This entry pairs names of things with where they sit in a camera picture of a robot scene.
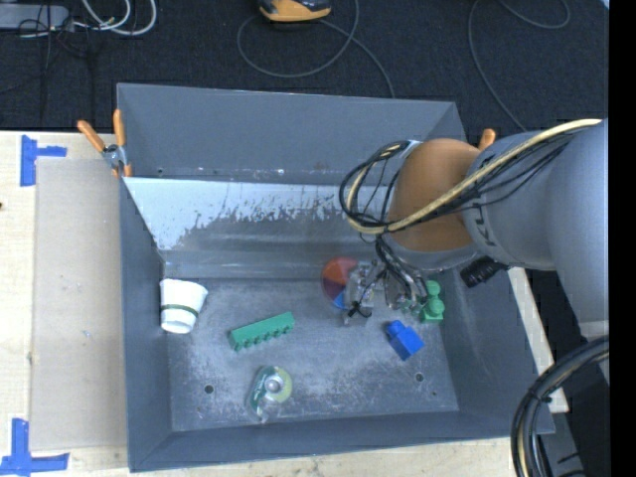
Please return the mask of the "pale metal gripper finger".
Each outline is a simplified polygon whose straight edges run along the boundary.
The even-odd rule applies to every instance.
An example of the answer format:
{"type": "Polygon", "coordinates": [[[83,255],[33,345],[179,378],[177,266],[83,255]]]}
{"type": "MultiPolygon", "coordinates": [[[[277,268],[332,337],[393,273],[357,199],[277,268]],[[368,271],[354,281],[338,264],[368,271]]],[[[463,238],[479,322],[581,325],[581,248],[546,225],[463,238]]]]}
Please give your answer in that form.
{"type": "Polygon", "coordinates": [[[376,281],[379,265],[376,260],[357,261],[348,272],[348,291],[363,292],[376,281]]]}
{"type": "Polygon", "coordinates": [[[365,326],[371,321],[375,311],[372,302],[353,293],[345,294],[344,306],[342,321],[345,326],[365,326]]]}

